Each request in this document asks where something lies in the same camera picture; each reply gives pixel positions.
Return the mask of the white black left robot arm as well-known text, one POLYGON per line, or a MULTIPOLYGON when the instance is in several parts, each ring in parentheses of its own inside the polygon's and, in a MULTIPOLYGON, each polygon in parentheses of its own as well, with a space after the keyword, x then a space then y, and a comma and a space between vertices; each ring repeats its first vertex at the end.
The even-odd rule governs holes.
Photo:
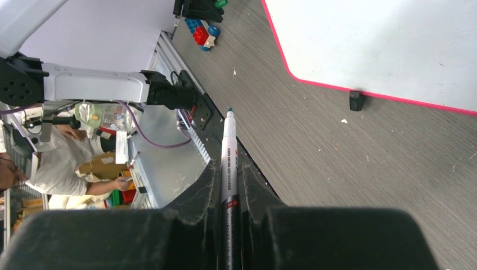
POLYGON ((193 87, 157 71, 124 73, 67 67, 25 56, 21 46, 65 1, 1 1, 1 104, 16 110, 48 101, 133 102, 190 109, 193 87))

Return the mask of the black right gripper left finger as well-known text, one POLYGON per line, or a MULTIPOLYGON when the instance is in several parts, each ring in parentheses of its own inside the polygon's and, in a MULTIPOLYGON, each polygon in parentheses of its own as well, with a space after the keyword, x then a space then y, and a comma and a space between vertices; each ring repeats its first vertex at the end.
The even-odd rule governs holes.
POLYGON ((215 269, 211 224, 220 169, 162 209, 35 213, 1 255, 2 269, 215 269))

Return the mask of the pink framed whiteboard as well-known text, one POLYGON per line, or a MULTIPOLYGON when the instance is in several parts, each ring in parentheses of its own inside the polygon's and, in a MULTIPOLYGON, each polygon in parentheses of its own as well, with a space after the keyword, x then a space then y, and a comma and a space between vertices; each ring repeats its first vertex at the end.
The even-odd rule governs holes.
POLYGON ((301 82, 476 114, 475 1, 263 1, 301 82))

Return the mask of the green whiteboard marker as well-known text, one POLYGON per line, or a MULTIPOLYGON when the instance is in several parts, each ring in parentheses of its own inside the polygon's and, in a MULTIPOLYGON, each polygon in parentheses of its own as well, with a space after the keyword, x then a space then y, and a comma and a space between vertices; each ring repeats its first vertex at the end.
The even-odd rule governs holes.
POLYGON ((218 269, 242 269, 238 141, 236 119, 231 108, 224 119, 220 176, 218 269))

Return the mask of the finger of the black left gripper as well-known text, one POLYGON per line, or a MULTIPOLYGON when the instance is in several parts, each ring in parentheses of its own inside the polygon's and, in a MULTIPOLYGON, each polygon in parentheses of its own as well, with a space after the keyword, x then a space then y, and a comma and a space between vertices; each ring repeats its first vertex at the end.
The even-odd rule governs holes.
POLYGON ((223 21, 223 8, 214 6, 216 0, 175 0, 173 15, 189 19, 205 20, 214 23, 223 21))

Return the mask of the green marker cap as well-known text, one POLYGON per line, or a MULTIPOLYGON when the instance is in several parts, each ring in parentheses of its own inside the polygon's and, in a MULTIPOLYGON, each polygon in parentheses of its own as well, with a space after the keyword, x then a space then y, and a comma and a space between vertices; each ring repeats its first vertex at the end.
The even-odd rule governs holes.
POLYGON ((216 0, 214 2, 214 6, 217 8, 217 9, 221 9, 223 8, 224 6, 226 6, 228 4, 228 0, 216 0))

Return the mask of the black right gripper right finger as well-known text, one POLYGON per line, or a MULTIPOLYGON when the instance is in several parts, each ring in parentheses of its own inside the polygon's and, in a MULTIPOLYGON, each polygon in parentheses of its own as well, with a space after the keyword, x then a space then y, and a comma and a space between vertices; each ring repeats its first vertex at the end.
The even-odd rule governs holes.
POLYGON ((438 269, 405 211, 288 206, 249 166, 240 170, 245 269, 438 269))

